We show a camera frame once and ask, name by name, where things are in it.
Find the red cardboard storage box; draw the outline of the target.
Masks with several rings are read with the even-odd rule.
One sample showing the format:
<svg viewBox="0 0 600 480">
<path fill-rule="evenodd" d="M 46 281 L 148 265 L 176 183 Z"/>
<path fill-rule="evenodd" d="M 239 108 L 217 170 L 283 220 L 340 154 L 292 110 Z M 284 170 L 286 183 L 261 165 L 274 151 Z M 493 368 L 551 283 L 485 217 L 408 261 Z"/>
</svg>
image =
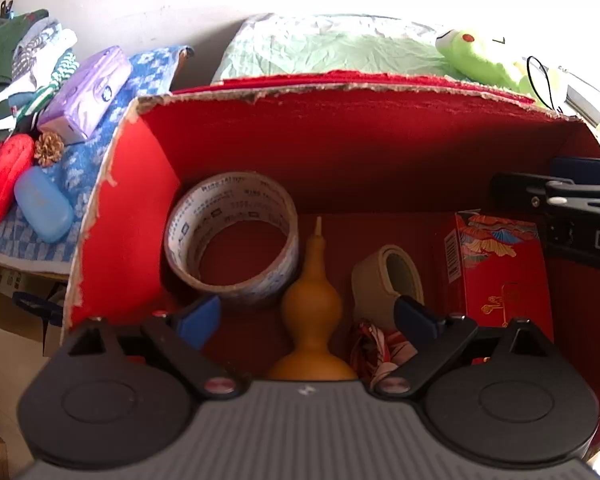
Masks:
<svg viewBox="0 0 600 480">
<path fill-rule="evenodd" d="M 66 329 L 188 304 L 193 291 L 166 262 L 166 222 L 195 184 L 230 171 L 278 182 L 302 234 L 321 220 L 343 296 L 355 263 L 396 244 L 438 304 L 452 215 L 486 209 L 494 174 L 547 174 L 559 156 L 600 158 L 600 144 L 580 120 L 445 80 L 275 76 L 138 96 L 114 118 L 84 214 Z"/>
</svg>

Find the pine cone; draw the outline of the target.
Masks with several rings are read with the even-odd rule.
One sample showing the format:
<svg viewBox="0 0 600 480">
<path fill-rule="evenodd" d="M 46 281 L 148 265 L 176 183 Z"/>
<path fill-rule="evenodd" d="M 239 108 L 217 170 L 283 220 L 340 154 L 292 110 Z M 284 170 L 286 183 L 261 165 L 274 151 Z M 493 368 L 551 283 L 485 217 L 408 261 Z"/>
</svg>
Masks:
<svg viewBox="0 0 600 480">
<path fill-rule="evenodd" d="M 34 160 L 41 167 L 50 167 L 61 160 L 65 142 L 56 132 L 43 132 L 35 141 Z"/>
</svg>

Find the purple tissue pack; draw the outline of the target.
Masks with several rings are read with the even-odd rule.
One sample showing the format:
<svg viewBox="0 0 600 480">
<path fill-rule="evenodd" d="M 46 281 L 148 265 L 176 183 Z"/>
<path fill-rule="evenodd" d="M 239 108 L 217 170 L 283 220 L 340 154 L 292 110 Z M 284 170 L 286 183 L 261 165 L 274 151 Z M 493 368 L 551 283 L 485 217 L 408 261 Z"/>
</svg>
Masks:
<svg viewBox="0 0 600 480">
<path fill-rule="evenodd" d="M 132 65 L 118 46 L 92 55 L 43 110 L 38 131 L 56 133 L 66 145 L 85 142 L 131 73 Z"/>
</svg>

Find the blue soap case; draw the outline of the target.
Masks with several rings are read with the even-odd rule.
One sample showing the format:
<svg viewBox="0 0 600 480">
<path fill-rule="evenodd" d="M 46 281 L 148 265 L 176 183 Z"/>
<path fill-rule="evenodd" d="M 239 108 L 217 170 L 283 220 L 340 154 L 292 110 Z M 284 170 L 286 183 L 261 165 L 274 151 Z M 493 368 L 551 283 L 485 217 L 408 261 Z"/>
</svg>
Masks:
<svg viewBox="0 0 600 480">
<path fill-rule="evenodd" d="M 23 171 L 15 183 L 14 194 L 23 217 L 43 242 L 56 243 L 68 233 L 73 208 L 39 166 Z"/>
</svg>

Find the large clear printed tape roll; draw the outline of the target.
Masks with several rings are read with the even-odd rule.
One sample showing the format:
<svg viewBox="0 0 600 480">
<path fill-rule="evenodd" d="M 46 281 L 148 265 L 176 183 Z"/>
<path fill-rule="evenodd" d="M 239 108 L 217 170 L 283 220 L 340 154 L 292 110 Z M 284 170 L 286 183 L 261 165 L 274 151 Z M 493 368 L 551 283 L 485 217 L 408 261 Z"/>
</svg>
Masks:
<svg viewBox="0 0 600 480">
<path fill-rule="evenodd" d="M 280 184 L 262 174 L 217 174 L 174 207 L 163 247 L 171 270 L 198 292 L 234 304 L 265 304 L 296 270 L 296 207 Z"/>
</svg>

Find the pile of folded clothes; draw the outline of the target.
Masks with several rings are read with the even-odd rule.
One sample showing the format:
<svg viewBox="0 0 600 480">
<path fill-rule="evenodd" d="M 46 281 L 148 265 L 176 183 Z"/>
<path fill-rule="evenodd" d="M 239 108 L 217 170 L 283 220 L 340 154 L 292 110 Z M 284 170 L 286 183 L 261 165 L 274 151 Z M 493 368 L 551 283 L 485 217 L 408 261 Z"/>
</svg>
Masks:
<svg viewBox="0 0 600 480">
<path fill-rule="evenodd" d="M 47 10 L 0 6 L 0 151 L 16 133 L 37 136 L 38 115 L 76 72 L 76 33 Z"/>
</svg>

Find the white device with screen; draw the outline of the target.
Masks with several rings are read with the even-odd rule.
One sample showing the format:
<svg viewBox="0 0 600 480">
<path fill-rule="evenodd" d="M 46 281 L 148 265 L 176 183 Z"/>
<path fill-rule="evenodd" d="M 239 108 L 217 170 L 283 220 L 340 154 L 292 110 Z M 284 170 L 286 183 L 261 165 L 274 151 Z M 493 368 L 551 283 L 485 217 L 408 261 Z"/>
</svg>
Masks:
<svg viewBox="0 0 600 480">
<path fill-rule="evenodd" d="M 558 67 L 558 73 L 566 85 L 565 107 L 593 129 L 600 129 L 600 89 L 564 66 Z"/>
</svg>

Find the orange gourd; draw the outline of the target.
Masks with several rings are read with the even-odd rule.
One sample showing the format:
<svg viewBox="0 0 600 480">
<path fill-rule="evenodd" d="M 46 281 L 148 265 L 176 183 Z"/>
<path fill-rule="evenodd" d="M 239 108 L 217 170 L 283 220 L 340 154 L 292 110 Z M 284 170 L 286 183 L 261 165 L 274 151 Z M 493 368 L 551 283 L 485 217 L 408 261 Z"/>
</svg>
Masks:
<svg viewBox="0 0 600 480">
<path fill-rule="evenodd" d="M 350 365 L 328 348 L 342 318 L 342 299 L 326 276 L 322 227 L 322 219 L 317 218 L 314 233 L 306 241 L 301 274 L 283 296 L 283 319 L 294 350 L 270 369 L 272 380 L 342 382 L 356 378 Z"/>
</svg>

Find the red oval case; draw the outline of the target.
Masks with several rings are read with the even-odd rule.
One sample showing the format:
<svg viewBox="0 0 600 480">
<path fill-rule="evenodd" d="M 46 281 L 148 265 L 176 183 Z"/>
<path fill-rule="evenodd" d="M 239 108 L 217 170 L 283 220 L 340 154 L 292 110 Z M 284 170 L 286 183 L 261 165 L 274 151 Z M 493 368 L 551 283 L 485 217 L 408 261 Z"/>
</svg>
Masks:
<svg viewBox="0 0 600 480">
<path fill-rule="evenodd" d="M 33 164 L 34 141 L 25 133 L 11 136 L 0 151 L 0 223 L 12 208 L 14 187 Z"/>
</svg>

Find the red floral pouch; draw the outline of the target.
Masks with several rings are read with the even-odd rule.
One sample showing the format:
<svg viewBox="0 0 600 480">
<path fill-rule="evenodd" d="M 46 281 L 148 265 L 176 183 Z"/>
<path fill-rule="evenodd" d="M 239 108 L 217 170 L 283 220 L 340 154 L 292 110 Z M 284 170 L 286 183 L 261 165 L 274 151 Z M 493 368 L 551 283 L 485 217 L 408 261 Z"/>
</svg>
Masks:
<svg viewBox="0 0 600 480">
<path fill-rule="evenodd" d="M 416 356 L 415 347 L 398 331 L 382 330 L 369 320 L 355 326 L 350 367 L 367 388 Z"/>
</svg>

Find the green frog plush toy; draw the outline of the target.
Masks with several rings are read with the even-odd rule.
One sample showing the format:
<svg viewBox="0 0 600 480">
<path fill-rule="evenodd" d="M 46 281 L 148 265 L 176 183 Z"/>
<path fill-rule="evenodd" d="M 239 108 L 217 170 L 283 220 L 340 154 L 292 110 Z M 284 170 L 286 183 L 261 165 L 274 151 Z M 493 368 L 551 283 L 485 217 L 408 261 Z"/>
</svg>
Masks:
<svg viewBox="0 0 600 480">
<path fill-rule="evenodd" d="M 454 70 L 479 84 L 533 94 L 527 69 L 502 44 L 452 29 L 436 39 L 436 48 Z"/>
</svg>

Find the beige masking tape roll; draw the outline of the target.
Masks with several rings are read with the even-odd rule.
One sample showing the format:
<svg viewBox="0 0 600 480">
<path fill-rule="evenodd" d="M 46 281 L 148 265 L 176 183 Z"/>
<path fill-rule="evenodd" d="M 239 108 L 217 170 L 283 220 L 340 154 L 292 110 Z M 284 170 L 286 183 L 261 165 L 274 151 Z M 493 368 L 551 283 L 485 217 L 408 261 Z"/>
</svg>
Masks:
<svg viewBox="0 0 600 480">
<path fill-rule="evenodd" d="M 412 258 L 396 245 L 385 245 L 359 262 L 351 274 L 354 316 L 382 330 L 394 330 L 393 307 L 401 296 L 424 303 L 424 289 Z"/>
</svg>

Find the black scissors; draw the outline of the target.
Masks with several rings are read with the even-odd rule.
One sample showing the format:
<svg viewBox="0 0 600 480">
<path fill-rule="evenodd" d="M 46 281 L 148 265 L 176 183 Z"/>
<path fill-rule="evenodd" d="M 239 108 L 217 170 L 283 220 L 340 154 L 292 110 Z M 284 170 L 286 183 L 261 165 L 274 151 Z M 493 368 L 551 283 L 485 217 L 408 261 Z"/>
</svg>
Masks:
<svg viewBox="0 0 600 480">
<path fill-rule="evenodd" d="M 42 351 L 46 358 L 50 358 L 60 347 L 66 291 L 65 284 L 56 282 L 46 298 L 30 292 L 14 292 L 12 295 L 12 301 L 17 307 L 41 320 Z"/>
</svg>

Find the light green pillow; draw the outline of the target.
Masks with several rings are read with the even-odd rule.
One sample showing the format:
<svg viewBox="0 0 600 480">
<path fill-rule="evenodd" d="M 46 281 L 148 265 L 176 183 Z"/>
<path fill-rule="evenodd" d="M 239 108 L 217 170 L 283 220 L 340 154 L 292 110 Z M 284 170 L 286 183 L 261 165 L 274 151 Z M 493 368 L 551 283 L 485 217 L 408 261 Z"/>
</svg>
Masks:
<svg viewBox="0 0 600 480">
<path fill-rule="evenodd" d="M 403 18 L 356 14 L 262 14 L 247 18 L 212 81 L 353 70 L 466 77 L 434 46 L 436 31 Z"/>
</svg>

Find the small red decorated box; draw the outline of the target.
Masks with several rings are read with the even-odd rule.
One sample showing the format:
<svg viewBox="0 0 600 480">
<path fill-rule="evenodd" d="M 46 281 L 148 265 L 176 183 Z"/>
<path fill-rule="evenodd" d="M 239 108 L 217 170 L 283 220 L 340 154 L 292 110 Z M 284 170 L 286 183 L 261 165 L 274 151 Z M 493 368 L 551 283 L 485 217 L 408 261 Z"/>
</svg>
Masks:
<svg viewBox="0 0 600 480">
<path fill-rule="evenodd" d="M 443 233 L 440 256 L 443 315 L 464 314 L 486 327 L 528 318 L 554 338 L 543 246 L 533 222 L 457 212 Z"/>
</svg>

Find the blue white floral cloth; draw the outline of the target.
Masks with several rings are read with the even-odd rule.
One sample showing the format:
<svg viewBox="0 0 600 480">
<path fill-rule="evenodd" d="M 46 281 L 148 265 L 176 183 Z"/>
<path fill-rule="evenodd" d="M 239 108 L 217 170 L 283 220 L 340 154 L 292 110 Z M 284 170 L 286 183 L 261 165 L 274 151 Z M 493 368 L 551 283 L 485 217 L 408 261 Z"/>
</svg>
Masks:
<svg viewBox="0 0 600 480">
<path fill-rule="evenodd" d="M 84 143 L 66 148 L 61 160 L 46 170 L 50 180 L 73 206 L 73 222 L 68 233 L 56 243 L 46 243 L 30 227 L 21 210 L 12 207 L 0 224 L 2 266 L 23 272 L 70 273 L 82 219 L 118 123 L 138 96 L 168 93 L 176 72 L 193 55 L 191 47 L 175 46 L 130 58 L 131 76 L 111 101 L 92 136 Z"/>
</svg>

